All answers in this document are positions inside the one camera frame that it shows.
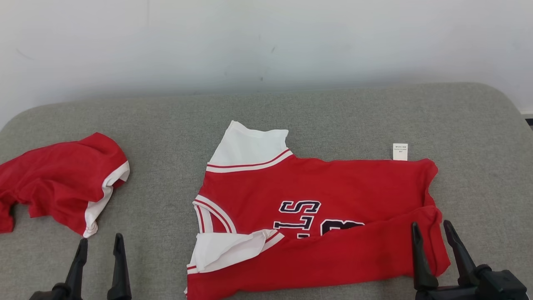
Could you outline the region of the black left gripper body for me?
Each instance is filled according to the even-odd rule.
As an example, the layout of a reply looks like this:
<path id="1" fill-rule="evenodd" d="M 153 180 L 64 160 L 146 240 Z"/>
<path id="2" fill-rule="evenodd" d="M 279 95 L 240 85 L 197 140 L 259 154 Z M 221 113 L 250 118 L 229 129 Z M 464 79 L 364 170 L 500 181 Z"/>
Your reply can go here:
<path id="1" fill-rule="evenodd" d="M 68 300 L 72 289 L 66 283 L 57 283 L 49 291 L 34 292 L 29 300 Z"/>

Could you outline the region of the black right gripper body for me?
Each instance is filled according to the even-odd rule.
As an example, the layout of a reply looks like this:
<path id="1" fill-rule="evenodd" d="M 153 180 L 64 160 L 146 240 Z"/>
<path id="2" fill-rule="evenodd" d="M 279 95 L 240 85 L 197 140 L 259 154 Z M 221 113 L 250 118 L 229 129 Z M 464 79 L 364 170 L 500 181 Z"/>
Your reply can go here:
<path id="1" fill-rule="evenodd" d="M 440 287 L 436 277 L 415 268 L 417 300 L 528 300 L 527 287 L 509 270 L 493 271 L 487 264 L 459 268 L 459 285 Z"/>

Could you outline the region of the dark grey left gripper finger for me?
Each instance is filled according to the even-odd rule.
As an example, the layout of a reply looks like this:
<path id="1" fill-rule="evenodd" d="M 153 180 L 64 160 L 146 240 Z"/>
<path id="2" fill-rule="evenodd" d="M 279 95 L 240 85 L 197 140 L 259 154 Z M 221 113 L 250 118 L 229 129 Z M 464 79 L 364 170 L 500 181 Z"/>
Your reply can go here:
<path id="1" fill-rule="evenodd" d="M 67 300 L 82 300 L 82 273 L 87 262 L 87 251 L 88 240 L 82 238 L 65 279 L 65 284 L 70 288 L 70 293 L 66 297 Z"/>
<path id="2" fill-rule="evenodd" d="M 128 274 L 127 257 L 125 252 L 124 238 L 121 233 L 115 235 L 113 247 L 115 257 L 112 286 L 108 290 L 108 300 L 131 300 L 131 284 Z"/>

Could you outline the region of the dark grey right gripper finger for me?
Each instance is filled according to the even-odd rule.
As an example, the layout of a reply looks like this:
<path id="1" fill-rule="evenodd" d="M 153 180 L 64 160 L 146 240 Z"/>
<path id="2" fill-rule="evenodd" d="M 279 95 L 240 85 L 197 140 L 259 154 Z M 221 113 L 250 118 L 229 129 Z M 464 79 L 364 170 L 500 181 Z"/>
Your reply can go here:
<path id="1" fill-rule="evenodd" d="M 424 251 L 424 240 L 417 222 L 411 224 L 413 257 L 413 286 L 417 292 L 427 292 L 438 287 L 437 278 L 431 273 Z"/>
<path id="2" fill-rule="evenodd" d="M 460 286 L 474 286 L 478 285 L 479 280 L 474 275 L 476 265 L 468 253 L 464 243 L 461 241 L 453 224 L 449 220 L 443 221 L 446 238 L 448 244 L 452 247 L 453 254 L 456 261 L 459 277 L 457 279 Z"/>

